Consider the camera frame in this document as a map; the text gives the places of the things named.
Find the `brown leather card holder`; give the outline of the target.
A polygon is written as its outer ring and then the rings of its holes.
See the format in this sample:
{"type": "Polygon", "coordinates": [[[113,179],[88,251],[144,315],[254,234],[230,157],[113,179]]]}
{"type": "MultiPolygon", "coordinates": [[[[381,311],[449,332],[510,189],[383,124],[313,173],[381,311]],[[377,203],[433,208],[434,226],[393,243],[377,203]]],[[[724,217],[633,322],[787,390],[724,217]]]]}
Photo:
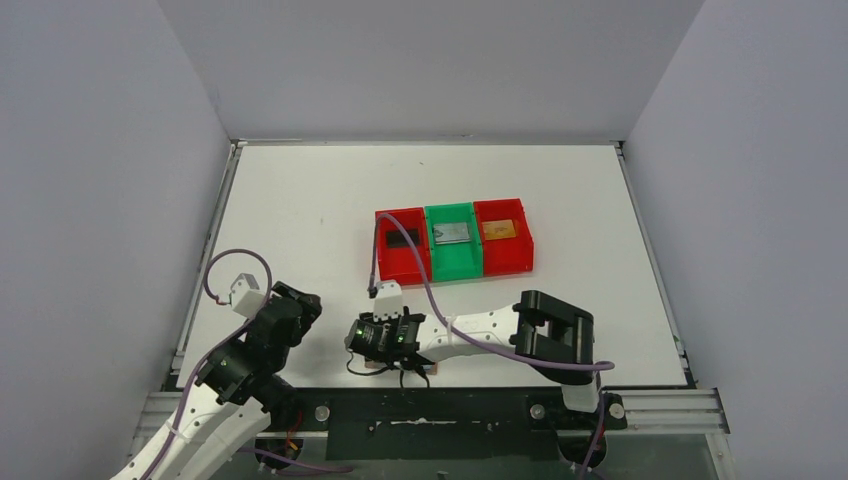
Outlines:
{"type": "Polygon", "coordinates": [[[376,373],[376,372],[389,372],[389,371],[405,371],[412,372],[415,375],[436,375],[438,372],[437,364],[425,364],[423,366],[412,366],[411,364],[403,364],[401,362],[395,362],[391,365],[387,365],[372,359],[365,359],[361,362],[361,366],[364,368],[365,373],[376,373]]]}

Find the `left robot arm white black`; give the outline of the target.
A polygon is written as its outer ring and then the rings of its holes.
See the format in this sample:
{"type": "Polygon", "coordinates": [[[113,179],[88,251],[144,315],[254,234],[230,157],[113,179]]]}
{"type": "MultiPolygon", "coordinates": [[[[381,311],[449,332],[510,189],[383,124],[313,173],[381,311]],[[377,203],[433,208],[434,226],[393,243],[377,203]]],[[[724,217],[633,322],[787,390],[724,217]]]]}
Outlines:
{"type": "Polygon", "coordinates": [[[207,479],[249,438],[296,420],[302,402],[279,373],[321,315],[320,297],[282,282],[264,291],[243,275],[225,304],[246,323],[211,350],[174,412],[117,478],[207,479]]]}

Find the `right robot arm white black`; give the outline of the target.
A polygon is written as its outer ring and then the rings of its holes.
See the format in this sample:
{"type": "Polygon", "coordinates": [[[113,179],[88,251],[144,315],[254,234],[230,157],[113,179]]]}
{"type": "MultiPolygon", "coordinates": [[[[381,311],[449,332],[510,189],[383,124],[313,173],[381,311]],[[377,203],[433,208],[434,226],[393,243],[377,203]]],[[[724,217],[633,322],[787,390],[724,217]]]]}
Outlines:
{"type": "Polygon", "coordinates": [[[399,293],[379,293],[373,311],[353,322],[345,348],[416,373],[456,357],[499,355],[558,384],[564,417],[585,427],[602,413],[594,326],[588,311],[537,290],[522,292],[514,305],[445,320],[411,312],[399,293]]]}

